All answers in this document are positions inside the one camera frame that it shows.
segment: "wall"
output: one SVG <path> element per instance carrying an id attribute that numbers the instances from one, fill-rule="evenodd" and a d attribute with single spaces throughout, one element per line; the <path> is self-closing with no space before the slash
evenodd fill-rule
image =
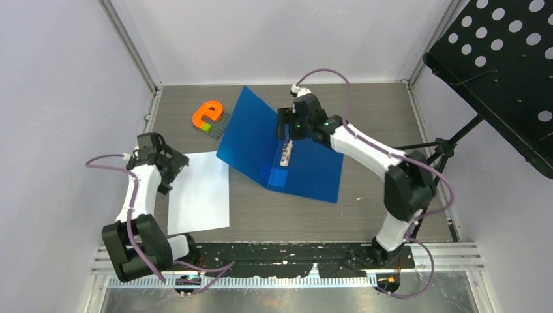
<path id="1" fill-rule="evenodd" d="M 0 72 L 0 311 L 78 312 L 127 187 L 84 162 L 132 149 L 151 96 L 97 1 L 2 1 Z"/>
<path id="2" fill-rule="evenodd" d="M 431 138 L 448 138 L 476 115 L 429 69 L 415 94 Z M 459 142 L 444 175 L 457 195 L 452 214 L 463 239 L 479 247 L 500 312 L 549 312 L 553 181 L 487 123 Z"/>
<path id="3" fill-rule="evenodd" d="M 411 76 L 449 1 L 124 0 L 165 85 Z M 330 74 L 311 82 L 339 82 Z"/>

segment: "white paper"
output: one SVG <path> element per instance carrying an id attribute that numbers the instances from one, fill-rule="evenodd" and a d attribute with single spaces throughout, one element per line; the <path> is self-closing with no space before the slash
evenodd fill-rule
<path id="1" fill-rule="evenodd" d="M 187 153 L 169 192 L 168 235 L 229 226 L 228 164 L 217 152 Z"/>

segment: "blue folder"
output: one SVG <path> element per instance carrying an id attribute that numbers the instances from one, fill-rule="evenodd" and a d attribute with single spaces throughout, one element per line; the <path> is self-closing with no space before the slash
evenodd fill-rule
<path id="1" fill-rule="evenodd" d="M 338 202 L 344 155 L 309 138 L 294 140 L 288 166 L 281 166 L 285 143 L 278 140 L 276 111 L 243 87 L 217 157 L 266 189 Z"/>

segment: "gray wood tabletop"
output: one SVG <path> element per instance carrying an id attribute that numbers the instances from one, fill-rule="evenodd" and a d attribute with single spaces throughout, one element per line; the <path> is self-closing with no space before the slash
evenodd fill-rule
<path id="1" fill-rule="evenodd" d="M 348 103 L 344 85 L 308 87 L 328 115 L 343 115 Z M 273 108 L 292 105 L 289 85 L 250 88 Z M 184 154 L 216 151 L 220 139 L 195 129 L 192 115 L 208 100 L 217 100 L 226 112 L 232 112 L 241 89 L 238 85 L 165 87 L 153 131 L 162 134 L 168 145 Z M 421 142 L 404 85 L 353 84 L 353 95 L 349 120 L 360 131 L 392 147 Z M 229 181 L 230 227 L 192 233 L 197 242 L 370 241 L 386 215 L 383 182 L 348 157 L 344 158 L 337 204 L 268 191 L 233 168 L 230 168 Z M 158 194 L 156 200 L 155 218 L 164 231 L 169 196 Z M 430 210 L 440 207 L 436 197 Z M 418 238 L 450 241 L 445 214 L 426 218 Z"/>

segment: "hole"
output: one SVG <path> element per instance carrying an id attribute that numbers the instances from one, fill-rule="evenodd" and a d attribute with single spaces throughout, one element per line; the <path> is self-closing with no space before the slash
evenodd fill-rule
<path id="1" fill-rule="evenodd" d="M 503 41 L 501 39 L 496 39 L 492 41 L 492 50 L 498 51 L 498 50 L 501 50 L 502 47 L 503 47 Z"/>
<path id="2" fill-rule="evenodd" d="M 478 0 L 476 1 L 477 8 L 485 8 L 488 5 L 488 0 Z"/>
<path id="3" fill-rule="evenodd" d="M 461 20 L 461 25 L 463 25 L 463 27 L 469 27 L 470 24 L 472 24 L 472 18 L 470 16 L 465 16 Z"/>
<path id="4" fill-rule="evenodd" d="M 542 122 L 549 122 L 553 119 L 553 113 L 550 111 L 541 111 L 537 114 L 537 119 Z"/>
<path id="5" fill-rule="evenodd" d="M 486 29 L 486 27 L 480 27 L 478 28 L 478 30 L 476 30 L 476 38 L 482 39 L 486 37 L 487 34 L 488 34 L 488 29 Z"/>
<path id="6" fill-rule="evenodd" d="M 519 20 L 512 21 L 511 24 L 509 24 L 509 31 L 512 33 L 516 33 L 521 29 L 522 29 L 522 22 Z"/>
<path id="7" fill-rule="evenodd" d="M 526 37 L 526 44 L 528 46 L 535 46 L 541 40 L 541 35 L 538 33 L 530 34 Z"/>
<path id="8" fill-rule="evenodd" d="M 459 40 L 459 36 L 456 33 L 452 33 L 451 35 L 449 35 L 449 38 L 447 40 L 450 44 L 454 44 L 455 42 L 457 42 L 457 40 Z"/>
<path id="9" fill-rule="evenodd" d="M 499 21 L 500 19 L 502 19 L 503 17 L 505 16 L 505 10 L 502 9 L 502 8 L 497 8 L 493 13 L 492 13 L 492 18 L 496 21 Z"/>
<path id="10" fill-rule="evenodd" d="M 464 55 L 469 54 L 471 51 L 472 51 L 472 46 L 469 44 L 466 44 L 461 48 L 461 53 L 463 53 Z"/>
<path id="11" fill-rule="evenodd" d="M 530 10 L 530 12 L 537 12 L 543 8 L 543 5 L 543 0 L 534 0 L 528 6 L 528 10 Z"/>
<path id="12" fill-rule="evenodd" d="M 553 47 L 545 50 L 545 58 L 548 60 L 553 60 Z"/>
<path id="13" fill-rule="evenodd" d="M 483 67 L 486 64 L 486 58 L 481 55 L 474 60 L 474 64 L 476 64 L 477 67 Z"/>

